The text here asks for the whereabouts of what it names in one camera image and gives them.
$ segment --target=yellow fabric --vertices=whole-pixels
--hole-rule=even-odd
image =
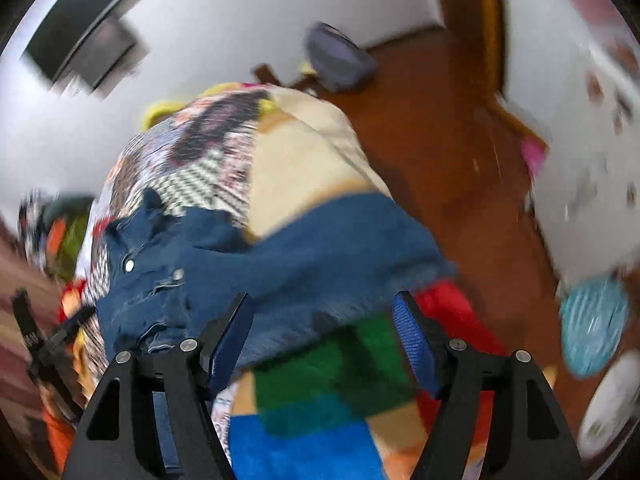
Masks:
[[[94,394],[95,384],[91,374],[84,362],[84,334],[79,330],[74,341],[74,370],[78,374],[78,384],[82,386],[82,394],[85,399],[90,399]]]
[[[207,88],[201,93],[198,98],[209,97],[212,95],[221,94],[222,92],[229,92],[233,90],[242,89],[242,83],[220,83],[211,88]],[[143,132],[146,132],[152,126],[158,124],[165,117],[175,114],[182,110],[188,103],[182,101],[160,101],[159,103],[151,105],[146,109],[144,116],[142,117],[141,128]],[[277,110],[276,105],[269,99],[262,99],[258,103],[260,116],[266,115],[274,110]]]
[[[149,128],[158,124],[163,116],[175,114],[178,110],[184,108],[185,104],[178,101],[160,101],[151,105],[146,109],[142,117],[142,123],[140,124],[142,131],[146,132]]]
[[[238,389],[234,397],[231,415],[257,415],[255,403],[255,376],[251,370],[242,372],[238,379]]]
[[[316,69],[314,69],[308,61],[303,62],[298,70],[302,75],[318,75]]]
[[[556,386],[556,379],[558,378],[558,369],[555,366],[548,366],[542,370],[542,374],[545,376],[546,382],[549,383],[553,390]]]
[[[427,433],[422,426],[416,402],[408,402],[397,408],[366,418],[373,444],[380,458],[401,452],[414,444],[427,441]]]

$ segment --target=white wall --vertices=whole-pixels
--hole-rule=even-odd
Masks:
[[[589,27],[570,0],[504,0],[507,108],[547,142],[573,65]]]
[[[560,134],[552,121],[577,49],[616,39],[638,47],[610,0],[504,0],[504,15],[505,108],[547,142]]]
[[[31,187],[98,193],[149,104],[251,81],[262,62],[294,80],[315,20],[371,44],[439,17],[437,0],[141,0],[124,20],[150,51],[101,100],[49,91],[20,58],[54,2],[36,1],[0,57],[0,213],[9,226]]]

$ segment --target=pile of clothes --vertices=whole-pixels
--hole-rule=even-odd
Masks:
[[[207,91],[124,149],[82,252],[86,285],[70,303],[97,307],[74,345],[87,397],[117,352],[198,336],[247,292],[254,323],[211,413],[238,478],[409,478],[436,406],[407,373],[392,298],[405,289],[425,309],[471,310],[338,108],[273,86]],[[177,472],[156,397],[165,467]]]
[[[19,241],[27,261],[51,278],[71,280],[93,201],[93,196],[53,196],[41,189],[27,193],[18,213]]]

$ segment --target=wall-mounted television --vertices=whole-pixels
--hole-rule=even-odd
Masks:
[[[26,53],[51,82],[56,82],[82,44],[121,1],[58,0],[31,38]]]

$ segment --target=patterned fabric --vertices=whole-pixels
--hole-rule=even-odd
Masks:
[[[18,214],[18,238],[24,248],[24,254],[27,261],[42,272],[47,265],[45,251],[47,236],[38,225],[38,220],[42,209],[52,199],[53,196],[42,189],[31,189],[20,202]]]
[[[247,171],[260,102],[268,97],[265,87],[255,86],[199,98],[131,140],[95,206],[85,303],[95,304],[109,291],[102,230],[111,220],[135,211],[147,187],[158,192],[170,214],[180,216],[188,206],[221,208],[231,212],[236,225],[246,225]],[[86,364],[97,383],[108,365],[97,317],[83,331]]]
[[[441,312],[469,312],[469,327],[480,326],[450,283],[440,282],[415,299],[421,309],[438,303]],[[466,336],[460,323],[446,329]],[[477,348],[501,353],[484,327],[478,332],[471,339]],[[386,315],[257,365],[232,386],[228,443],[238,480],[408,480],[439,407],[414,386]],[[490,399],[481,402],[465,480],[478,478],[491,406]]]
[[[234,382],[226,390],[221,391],[213,402],[211,409],[211,421],[216,434],[225,452],[226,458],[231,463],[231,450],[229,449],[229,422],[231,421],[231,409],[236,396],[238,383]]]

